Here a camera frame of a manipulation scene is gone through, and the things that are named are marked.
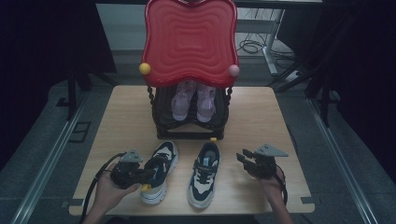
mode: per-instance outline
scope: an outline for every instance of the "black cable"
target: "black cable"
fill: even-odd
[[[80,224],[84,221],[85,216],[87,216],[88,204],[89,204],[89,202],[90,202],[90,198],[91,198],[93,189],[95,188],[95,185],[96,185],[96,183],[98,182],[100,176],[102,175],[103,172],[107,171],[106,168],[107,168],[107,166],[108,166],[112,161],[114,161],[117,157],[122,157],[122,156],[125,155],[125,154],[126,154],[126,152],[122,152],[122,153],[119,153],[119,154],[113,156],[110,160],[108,160],[108,162],[106,162],[106,163],[99,169],[98,173],[96,173],[95,178],[92,180],[91,185],[90,185],[90,188],[88,189],[88,192],[87,192],[87,196],[85,197],[85,200],[84,200],[84,206],[83,206],[83,208],[82,208],[82,214],[81,214],[81,218],[80,218],[80,220],[79,220],[79,223],[80,223]]]
[[[283,193],[283,203],[286,205],[288,203],[288,190],[286,189],[286,181],[283,181],[280,179],[279,175],[276,174],[276,170],[273,171],[266,163],[262,164],[266,170],[270,171],[271,175],[274,177],[274,179],[277,181],[277,183],[280,186],[280,189],[282,190]],[[282,172],[283,176],[285,176],[285,173],[283,172],[282,168],[279,167],[280,171]]]
[[[271,49],[271,54],[276,58],[275,64],[281,68],[288,68],[289,66],[284,66],[279,63],[279,61],[295,61],[294,52],[281,52]]]
[[[347,17],[347,12],[341,16],[340,20],[336,22],[336,24],[332,27],[332,29],[330,29],[330,31],[325,36],[323,36],[323,38],[319,40],[316,46],[313,49],[311,49],[299,62],[294,62],[294,64],[292,64],[282,74],[275,77],[270,83],[266,84],[265,87],[274,87],[273,85],[276,85],[277,82],[284,80],[297,67],[307,63],[312,55],[316,55],[317,53],[319,53],[320,50],[322,50],[322,48],[325,48],[326,43],[330,40],[332,36],[335,35],[335,32],[338,31],[339,27],[343,25],[343,22],[345,21],[346,17]]]
[[[254,19],[257,19],[259,10],[260,10],[259,8],[256,8],[256,9],[257,10],[255,12],[255,15],[254,16],[252,15],[252,17]],[[251,40],[250,38],[252,37],[252,35],[253,35],[252,33],[248,33],[247,36],[245,37],[245,40],[242,40],[241,42],[239,42],[239,49],[237,49],[237,50],[242,49],[244,52],[246,52],[248,54],[255,54],[255,53],[258,53],[259,51],[261,51],[265,47],[267,36],[265,37],[265,40],[264,40],[262,35],[254,34],[255,36],[258,36],[262,40],[263,43],[261,43],[260,41]]]

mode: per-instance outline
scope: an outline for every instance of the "gray floor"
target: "gray floor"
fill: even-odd
[[[120,84],[141,85],[137,73],[138,55],[131,52],[115,52],[117,74],[108,74]],[[264,86],[272,80],[263,57],[240,59],[241,74],[235,86]],[[78,217],[68,214],[68,205],[90,152],[92,141],[99,127],[112,86],[92,76],[93,88],[83,106],[78,122],[91,124],[82,143],[67,142],[48,183],[40,194],[37,204],[29,207],[28,223],[78,223]],[[307,83],[282,93],[277,93],[283,117],[290,129],[308,187],[313,195],[316,209],[311,214],[293,214],[295,223],[367,223],[361,215],[361,200],[351,194],[347,181],[340,172],[331,147],[320,130],[316,115],[304,97]],[[64,82],[55,85],[49,92],[49,101],[36,121],[35,126],[21,143],[11,161],[0,173],[0,222],[10,223],[16,216],[23,199],[67,121],[67,108],[56,106],[58,100],[67,97]],[[351,130],[335,105],[330,106],[329,121],[332,136],[339,146],[347,167],[350,169],[364,199],[373,210],[376,223],[395,223],[396,187],[378,164],[370,150]],[[81,139],[80,133],[72,133],[69,140]],[[255,216],[260,223],[273,223],[270,214]],[[142,223],[199,223],[201,219],[179,217],[172,219],[146,218]]]

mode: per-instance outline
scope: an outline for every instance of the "black and white sneaker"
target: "black and white sneaker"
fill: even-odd
[[[187,191],[187,198],[192,206],[206,208],[213,201],[219,163],[218,146],[214,143],[205,143],[195,160]]]
[[[178,152],[175,143],[171,141],[160,144],[145,164],[145,169],[156,171],[148,183],[151,189],[140,192],[140,199],[144,203],[156,204],[163,200],[166,193],[166,177],[175,169]]]

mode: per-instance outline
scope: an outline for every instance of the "human hand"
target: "human hand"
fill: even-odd
[[[116,207],[127,194],[135,192],[140,188],[140,184],[133,184],[128,189],[120,189],[115,185],[110,177],[111,170],[115,165],[115,163],[112,163],[107,168],[107,171],[99,178],[96,186],[96,194],[92,209],[97,209],[104,214]]]
[[[279,166],[276,167],[276,174],[283,182],[285,182],[286,177]],[[265,178],[257,178],[257,179],[259,180],[259,183],[262,187],[262,192],[265,194],[269,202],[274,200],[282,200],[282,187],[279,185],[279,183],[273,176],[271,176],[268,179]]]

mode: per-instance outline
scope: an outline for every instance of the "dark curtain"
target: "dark curtain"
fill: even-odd
[[[396,183],[395,15],[394,1],[368,2],[337,53],[332,88],[344,119]]]
[[[116,68],[92,1],[0,1],[0,36],[2,168],[39,116],[51,86],[71,73],[86,80],[88,73]]]

